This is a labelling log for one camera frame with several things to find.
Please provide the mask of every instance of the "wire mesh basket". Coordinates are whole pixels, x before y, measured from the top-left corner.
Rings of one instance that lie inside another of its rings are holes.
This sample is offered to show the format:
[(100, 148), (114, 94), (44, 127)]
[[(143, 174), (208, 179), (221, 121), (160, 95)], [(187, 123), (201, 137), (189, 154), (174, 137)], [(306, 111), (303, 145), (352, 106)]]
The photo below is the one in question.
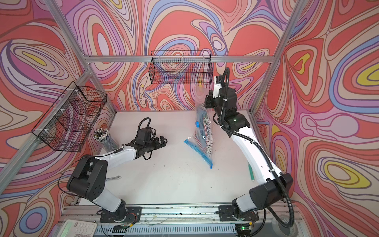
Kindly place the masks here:
[(209, 50), (151, 51), (149, 76), (152, 84), (210, 85), (213, 78)]
[(55, 151), (80, 152), (106, 100), (102, 91), (76, 86), (41, 132), (32, 133)]

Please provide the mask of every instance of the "psychedelic wallpaper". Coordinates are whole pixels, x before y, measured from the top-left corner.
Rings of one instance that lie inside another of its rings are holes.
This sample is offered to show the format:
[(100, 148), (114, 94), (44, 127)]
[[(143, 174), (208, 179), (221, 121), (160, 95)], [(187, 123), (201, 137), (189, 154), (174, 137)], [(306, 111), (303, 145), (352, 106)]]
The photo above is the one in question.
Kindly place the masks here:
[[(83, 68), (43, 0), (0, 0), (0, 22), (1, 170)], [(97, 126), (109, 120), (105, 108)], [(90, 139), (80, 154), (56, 152), (41, 143), (0, 195), (0, 236), (47, 236), (63, 206), (73, 200), (56, 186), (60, 172), (98, 148)]]
[(310, 0), (254, 115), (312, 236), (379, 236), (379, 1)]
[(273, 55), (294, 5), (289, 0), (57, 3), (87, 55), (150, 55), (169, 49)]
[[(57, 2), (87, 55), (150, 55), (151, 50), (210, 50), (212, 55), (273, 55), (294, 5), (291, 1)], [(149, 63), (92, 63), (116, 110), (192, 110), (191, 85), (151, 85)], [(267, 63), (230, 67), (238, 107), (250, 109)]]
[[(91, 63), (114, 108), (120, 110), (193, 110), (197, 85), (151, 84), (149, 63)], [(238, 107), (250, 109), (268, 63), (213, 63), (213, 75), (229, 67)]]

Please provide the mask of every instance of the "white table surface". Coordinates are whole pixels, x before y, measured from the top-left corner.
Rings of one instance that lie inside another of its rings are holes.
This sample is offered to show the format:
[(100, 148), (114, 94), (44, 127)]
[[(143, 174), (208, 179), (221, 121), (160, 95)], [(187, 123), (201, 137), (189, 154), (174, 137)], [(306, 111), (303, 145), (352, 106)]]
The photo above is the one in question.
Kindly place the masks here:
[[(247, 111), (239, 112), (249, 119)], [(194, 111), (118, 112), (110, 134), (119, 144), (135, 137), (145, 117), (151, 118), (156, 136), (163, 135), (168, 143), (153, 151), (150, 160), (140, 157), (108, 171), (107, 177), (122, 178), (106, 181), (106, 188), (127, 204), (179, 204), (231, 202), (257, 186), (239, 147), (213, 122), (212, 169), (183, 142), (194, 132), (195, 115)], [(80, 201), (89, 204), (84, 198)]]

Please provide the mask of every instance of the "black bracket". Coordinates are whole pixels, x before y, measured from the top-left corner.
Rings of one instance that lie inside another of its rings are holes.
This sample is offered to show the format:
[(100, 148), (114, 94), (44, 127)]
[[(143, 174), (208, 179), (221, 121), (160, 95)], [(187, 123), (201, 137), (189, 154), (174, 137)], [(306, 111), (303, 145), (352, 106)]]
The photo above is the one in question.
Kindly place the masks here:
[(220, 221), (251, 221), (252, 223), (259, 220), (258, 213), (254, 211), (242, 212), (239, 215), (235, 213), (235, 207), (230, 206), (218, 206), (218, 214)]
[[(126, 217), (124, 220), (122, 220), (123, 223), (137, 223), (140, 220), (141, 217), (141, 210), (142, 207), (125, 207), (126, 209)], [(107, 210), (103, 210), (100, 217), (101, 223), (115, 223), (114, 215), (112, 215), (111, 212)]]

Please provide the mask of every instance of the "aluminum frame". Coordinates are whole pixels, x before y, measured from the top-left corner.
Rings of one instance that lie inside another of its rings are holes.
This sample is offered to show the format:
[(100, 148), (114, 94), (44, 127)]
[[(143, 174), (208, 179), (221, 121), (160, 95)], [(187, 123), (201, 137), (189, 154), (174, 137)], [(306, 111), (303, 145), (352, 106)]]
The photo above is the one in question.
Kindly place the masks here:
[[(106, 93), (104, 87), (101, 85), (100, 80), (98, 79), (97, 75), (92, 70), (92, 67), (90, 64), (85, 60), (84, 58), (84, 52), (81, 49), (78, 41), (76, 40), (76, 37), (74, 36), (74, 33), (72, 32), (70, 26), (68, 25), (68, 22), (66, 18), (64, 17), (61, 9), (59, 8), (58, 4), (55, 0), (45, 0), (46, 6), (49, 8), (49, 11), (51, 15), (53, 16), (55, 22), (59, 26), (59, 28), (62, 30), (63, 36), (68, 40), (70, 46), (75, 52), (76, 57), (81, 62), (83, 67), (90, 71), (92, 82), (95, 85), (96, 89), (101, 90)], [(109, 110), (115, 114), (115, 109), (113, 108), (112, 103), (107, 100), (106, 102)]]
[[(84, 85), (89, 77), (89, 71), (86, 70), (76, 81), (77, 85)], [(70, 89), (75, 88), (75, 84), (71, 85)], [(72, 93), (68, 91), (56, 104), (55, 108), (60, 108), (70, 97)], [(40, 123), (37, 129), (43, 129), (47, 123), (54, 117), (58, 110), (52, 110), (46, 118)], [(34, 134), (30, 134), (26, 142), (21, 146), (21, 148), (16, 152), (12, 159), (4, 166), (0, 172), (0, 194), (6, 189), (9, 183), (12, 181), (14, 176), (18, 173), (24, 163), (28, 160), (34, 150), (42, 141), (36, 137)]]
[(284, 48), (287, 45), (293, 30), (295, 29), (296, 23), (299, 20), (299, 17), (303, 11), (303, 8), (307, 4), (308, 0), (299, 0), (296, 1), (295, 6), (293, 8), (293, 11), (291, 12), (290, 18), (287, 22), (287, 25), (283, 31), (283, 35), (279, 40), (278, 46), (276, 47), (275, 53), (274, 53), (274, 61), (271, 65), (268, 66), (268, 69), (265, 73), (265, 76), (262, 79), (262, 83), (258, 88), (257, 93), (255, 94), (254, 100), (250, 107), (250, 112), (253, 108), (256, 108), (259, 101), (261, 100), (261, 97), (263, 96), (264, 91), (266, 90), (269, 82), (271, 81), (272, 77), (274, 76), (274, 72), (278, 64), (280, 63), (280, 57), (282, 56), (282, 53), (284, 52)]
[[(149, 63), (151, 56), (92, 56), (85, 55), (87, 63), (123, 62), (123, 63)], [(213, 63), (272, 63), (274, 56), (211, 56)]]
[[(140, 224), (212, 224), (220, 223), (219, 215), (216, 214), (218, 206), (231, 205), (230, 202), (215, 203), (187, 203), (187, 204), (134, 204), (126, 206), (142, 207)], [(271, 205), (276, 214), (288, 215), (288, 206), (284, 202), (276, 202)], [(303, 222), (300, 209), (293, 203), (295, 220)], [(96, 205), (89, 206), (67, 206), (63, 209), (59, 222), (67, 219), (80, 221), (99, 221), (100, 216), (96, 214), (101, 210)], [(259, 218), (263, 218), (263, 210), (258, 211)], [(271, 222), (273, 215), (267, 212), (267, 222)], [(223, 221), (222, 223), (247, 223), (248, 221)]]

